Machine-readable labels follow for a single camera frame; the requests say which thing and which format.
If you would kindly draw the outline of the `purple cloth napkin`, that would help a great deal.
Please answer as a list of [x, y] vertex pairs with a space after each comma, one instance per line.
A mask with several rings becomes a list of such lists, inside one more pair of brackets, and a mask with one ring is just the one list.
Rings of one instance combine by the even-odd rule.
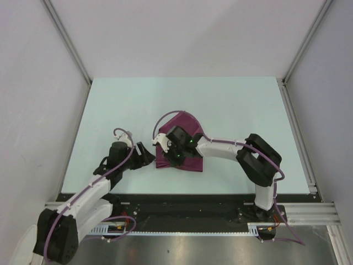
[[[167, 133], [174, 125], [182, 127], [189, 135], [194, 136], [200, 133], [200, 126], [196, 121], [185, 113], [178, 113], [175, 117], [171, 118], [163, 126], [158, 129], [158, 133]], [[160, 146], [156, 147], [156, 169], [170, 168], [168, 160], [163, 157], [162, 149]], [[199, 157], [187, 157], [182, 166], [177, 167], [179, 170], [190, 172], [203, 171], [203, 159]]]

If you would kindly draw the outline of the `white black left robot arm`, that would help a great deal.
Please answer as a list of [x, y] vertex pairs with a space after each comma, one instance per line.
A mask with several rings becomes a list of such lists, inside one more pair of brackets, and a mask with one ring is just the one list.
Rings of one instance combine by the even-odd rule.
[[122, 180], [123, 173], [148, 166], [155, 159], [141, 142], [135, 146], [113, 142], [82, 191], [55, 210], [41, 212], [33, 252], [49, 261], [69, 263], [92, 229], [107, 218], [114, 221], [121, 216], [120, 199], [110, 191]]

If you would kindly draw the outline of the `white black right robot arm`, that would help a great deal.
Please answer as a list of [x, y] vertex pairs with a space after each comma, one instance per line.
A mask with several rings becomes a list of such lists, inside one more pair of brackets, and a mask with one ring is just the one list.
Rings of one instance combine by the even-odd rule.
[[153, 143], [162, 148], [162, 155], [172, 167], [180, 167], [187, 158], [197, 157], [238, 162], [255, 184], [255, 217], [268, 221], [274, 216], [276, 182], [284, 179], [280, 169], [282, 157], [259, 135], [231, 141], [209, 138], [202, 132], [191, 136], [182, 127], [174, 126], [166, 134], [157, 134]]

